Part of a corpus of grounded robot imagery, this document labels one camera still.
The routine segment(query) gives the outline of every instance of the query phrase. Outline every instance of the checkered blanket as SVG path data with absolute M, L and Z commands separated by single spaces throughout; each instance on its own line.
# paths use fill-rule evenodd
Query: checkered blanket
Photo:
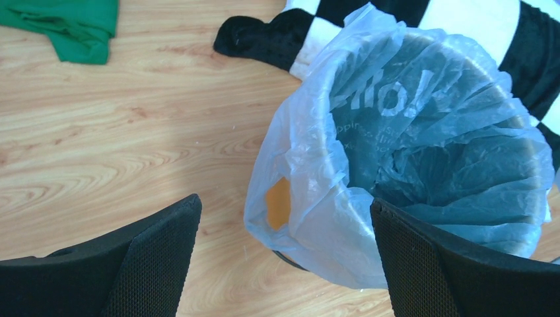
M 269 23 L 231 17 L 214 50 L 256 59 L 304 80 L 317 54 L 344 27 L 344 18 L 367 0 L 288 0 Z M 560 5 L 554 0 L 372 0 L 409 27 L 441 28 L 476 40 L 512 77 L 532 123 L 553 149 L 560 168 Z

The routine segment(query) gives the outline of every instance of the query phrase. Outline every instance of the white fabric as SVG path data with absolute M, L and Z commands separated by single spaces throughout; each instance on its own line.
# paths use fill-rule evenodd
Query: white fabric
M 303 42 L 303 47 L 290 68 L 290 74 L 303 81 L 307 77 L 307 69 L 313 59 L 332 41 L 340 30 L 342 30 L 341 27 L 323 18 L 314 17 Z
M 556 100 L 554 100 L 552 106 L 550 106 L 550 109 L 544 116 L 542 123 L 546 125 L 550 131 L 560 135 L 560 96 L 556 97 Z
M 519 12 L 519 0 L 431 0 L 418 27 L 473 38 L 500 65 L 515 35 Z

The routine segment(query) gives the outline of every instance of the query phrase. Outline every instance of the plastic bag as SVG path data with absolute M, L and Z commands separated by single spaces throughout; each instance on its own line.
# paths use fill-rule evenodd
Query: plastic bag
M 528 257 L 547 217 L 551 149 L 473 40 L 406 28 L 365 5 L 276 111 L 244 221 L 324 279 L 385 288 L 370 205 L 381 197 L 478 244 Z M 290 183 L 273 230 L 265 195 Z

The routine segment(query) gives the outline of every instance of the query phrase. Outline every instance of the black and white cloth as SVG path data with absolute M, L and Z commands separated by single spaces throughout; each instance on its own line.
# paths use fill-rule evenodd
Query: black and white cloth
M 265 23 L 231 17 L 214 50 L 256 59 L 305 79 L 318 53 L 367 0 L 287 0 Z M 409 27 L 441 28 L 476 40 L 512 77 L 512 93 L 527 107 L 560 168 L 560 5 L 555 0 L 371 0 Z

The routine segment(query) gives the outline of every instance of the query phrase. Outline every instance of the black fabric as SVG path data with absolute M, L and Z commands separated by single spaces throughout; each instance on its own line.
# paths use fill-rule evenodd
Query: black fabric
M 367 0 L 321 0 L 315 15 L 343 28 L 344 18 L 366 3 Z
M 560 22 L 521 2 L 518 27 L 499 68 L 512 76 L 513 95 L 542 120 L 560 94 Z
M 378 10 L 394 16 L 397 21 L 404 21 L 407 26 L 417 28 L 430 0 L 372 0 L 370 2 Z
M 231 17 L 218 30 L 214 50 L 289 71 L 312 21 L 313 16 L 301 9 L 280 13 L 270 23 L 250 17 Z
M 550 131 L 550 129 L 542 123 L 539 123 L 537 128 L 541 130 L 546 142 L 552 148 L 552 165 L 554 166 L 554 170 L 558 170 L 560 168 L 560 135 Z

